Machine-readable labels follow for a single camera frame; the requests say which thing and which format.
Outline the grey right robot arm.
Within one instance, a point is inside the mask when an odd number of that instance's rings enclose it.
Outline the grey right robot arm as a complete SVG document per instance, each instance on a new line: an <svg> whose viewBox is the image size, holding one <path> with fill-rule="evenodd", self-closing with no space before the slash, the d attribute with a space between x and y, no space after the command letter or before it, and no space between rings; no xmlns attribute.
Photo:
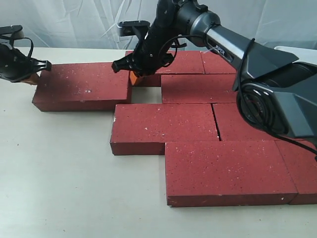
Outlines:
<svg viewBox="0 0 317 238"><path fill-rule="evenodd" d="M160 0L156 17L122 21L120 36L136 36L134 51L112 64L114 72L128 70L136 78L155 74L175 59L170 48L188 39L219 55L236 70L240 115L252 127L296 143L317 142L317 66L289 52L275 50L221 25L217 14L195 0Z"/></svg>

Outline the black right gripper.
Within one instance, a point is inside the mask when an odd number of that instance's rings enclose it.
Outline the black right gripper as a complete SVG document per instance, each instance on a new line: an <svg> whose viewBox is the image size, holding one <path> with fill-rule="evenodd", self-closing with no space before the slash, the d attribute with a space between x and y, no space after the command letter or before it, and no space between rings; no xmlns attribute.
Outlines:
<svg viewBox="0 0 317 238"><path fill-rule="evenodd" d="M162 59L171 46L171 39L180 34L180 30L176 28L178 9L174 1L160 0L156 17L146 37L137 45L132 55L126 55L112 63L113 72L131 71L129 79L132 86L140 84L144 79L142 76L155 74L162 67Z"/></svg>

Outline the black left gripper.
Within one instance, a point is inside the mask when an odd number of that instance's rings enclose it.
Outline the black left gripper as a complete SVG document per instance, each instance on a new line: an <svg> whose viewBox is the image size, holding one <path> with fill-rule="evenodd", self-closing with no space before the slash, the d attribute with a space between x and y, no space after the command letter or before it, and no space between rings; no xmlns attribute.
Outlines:
<svg viewBox="0 0 317 238"><path fill-rule="evenodd" d="M38 85L37 72L51 71L52 63L48 60L31 59L19 50L0 45L0 78L9 82L21 82L28 85Z"/></svg>

